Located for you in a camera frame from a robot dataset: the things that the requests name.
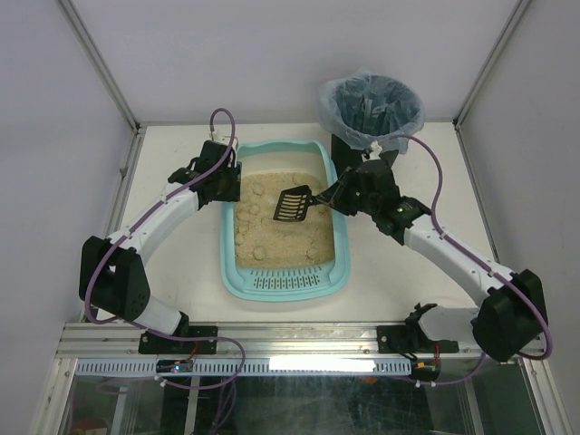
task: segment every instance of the black slotted scoop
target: black slotted scoop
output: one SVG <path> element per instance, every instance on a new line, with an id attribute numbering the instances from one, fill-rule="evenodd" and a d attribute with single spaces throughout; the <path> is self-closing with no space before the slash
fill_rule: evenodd
<path id="1" fill-rule="evenodd" d="M 287 188 L 280 192 L 278 204 L 275 206 L 274 220 L 302 222 L 306 219 L 308 208 L 317 204 L 320 204 L 320 201 L 312 196 L 312 190 L 309 186 Z"/>

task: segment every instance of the glass panel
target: glass panel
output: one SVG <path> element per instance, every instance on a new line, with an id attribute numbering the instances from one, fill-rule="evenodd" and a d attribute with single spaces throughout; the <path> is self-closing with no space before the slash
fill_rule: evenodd
<path id="1" fill-rule="evenodd" d="M 446 364 L 457 370 L 465 365 L 442 361 Z M 171 380 L 211 385 L 223 378 Z M 516 365 L 490 363 L 472 382 L 450 387 L 415 388 L 388 377 L 272 376 L 240 377 L 231 390 L 190 392 L 160 388 L 151 378 L 76 377 L 61 434 L 542 433 Z"/>

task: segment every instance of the black bracket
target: black bracket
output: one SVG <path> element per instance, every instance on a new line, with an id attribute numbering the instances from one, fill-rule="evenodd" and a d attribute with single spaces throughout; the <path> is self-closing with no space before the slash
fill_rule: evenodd
<path id="1" fill-rule="evenodd" d="M 440 353 L 459 353 L 457 342 L 450 340 L 433 342 L 422 332 L 420 332 L 422 337 L 417 340 L 416 333 L 406 324 L 377 326 L 379 353 L 435 353 L 436 343 L 439 343 Z"/>
<path id="2" fill-rule="evenodd" d="M 181 336 L 184 337 L 216 337 L 218 336 L 217 326 L 197 326 L 191 324 L 188 330 Z M 197 355 L 215 355 L 218 343 L 214 342 L 197 342 Z M 158 354 L 188 354 L 193 351 L 196 344 L 194 342 L 176 342 L 166 338 L 158 337 L 152 333 L 145 332 L 139 340 L 139 353 L 141 355 L 158 355 Z"/>

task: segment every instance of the robotic arm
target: robotic arm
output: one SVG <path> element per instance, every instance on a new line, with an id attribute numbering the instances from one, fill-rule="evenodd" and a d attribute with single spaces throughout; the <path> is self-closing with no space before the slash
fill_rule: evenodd
<path id="1" fill-rule="evenodd" d="M 235 159 L 231 163 L 230 159 L 225 159 L 210 176 L 173 194 L 212 168 L 226 151 L 225 145 L 206 141 L 199 158 L 169 177 L 159 198 L 146 208 L 147 211 L 107 238 L 91 237 L 84 243 L 79 289 L 82 300 L 98 264 L 111 247 L 124 238 L 99 273 L 92 289 L 91 304 L 164 334 L 180 335 L 182 329 L 187 328 L 189 319 L 185 314 L 151 295 L 144 267 L 171 231 L 207 203 L 239 200 L 241 164 Z M 156 208 L 159 201 L 164 206 Z"/>
<path id="2" fill-rule="evenodd" d="M 451 236 L 428 207 L 401 195 L 392 170 L 383 159 L 367 160 L 357 169 L 348 168 L 316 197 L 310 195 L 307 186 L 282 192 L 274 219 L 302 220 L 306 209 L 317 204 L 348 216 L 359 212 L 371 216 L 383 234 L 429 259 L 477 306 L 418 304 L 405 321 L 404 336 L 387 339 L 387 343 L 397 343 L 399 349 L 404 349 L 402 352 L 416 352 L 429 342 L 452 340 L 477 343 L 490 357 L 503 362 L 543 331 L 537 316 L 511 288 L 513 285 L 520 291 L 547 322 L 539 278 L 528 270 L 516 274 Z"/>

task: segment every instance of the metal corner post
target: metal corner post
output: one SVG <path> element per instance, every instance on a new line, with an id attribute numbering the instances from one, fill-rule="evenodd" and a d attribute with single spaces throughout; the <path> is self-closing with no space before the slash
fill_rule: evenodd
<path id="1" fill-rule="evenodd" d="M 87 54 L 87 57 L 91 61 L 94 71 L 101 79 L 102 84 L 111 96 L 112 100 L 117 106 L 117 109 L 119 109 L 119 112 L 125 121 L 129 124 L 131 130 L 137 133 L 139 131 L 139 122 L 135 118 L 131 107 L 129 107 L 129 104 L 125 100 L 119 85 L 115 82 L 115 79 L 111 74 L 111 70 L 102 58 L 101 53 L 91 38 L 91 34 L 89 34 L 89 31 L 81 19 L 81 16 L 79 15 L 77 9 L 74 7 L 73 0 L 56 0 L 56 3 L 63 11 L 64 18 L 74 31 L 79 44 L 81 44 L 83 50 Z"/>
<path id="2" fill-rule="evenodd" d="M 534 0 L 518 0 L 516 6 L 514 7 L 511 15 L 506 21 L 501 33 L 499 34 L 496 43 L 494 44 L 491 52 L 489 52 L 488 58 L 483 63 L 481 70 L 479 70 L 478 78 L 471 86 L 468 96 L 463 102 L 461 109 L 457 117 L 455 118 L 455 125 L 460 126 L 463 121 L 467 118 L 471 107 L 473 106 L 475 100 L 478 98 L 481 88 L 488 80 L 489 75 L 493 71 L 494 67 L 498 63 L 499 58 L 506 49 L 511 40 L 512 36 L 516 32 L 522 18 L 526 15 L 527 10 Z"/>

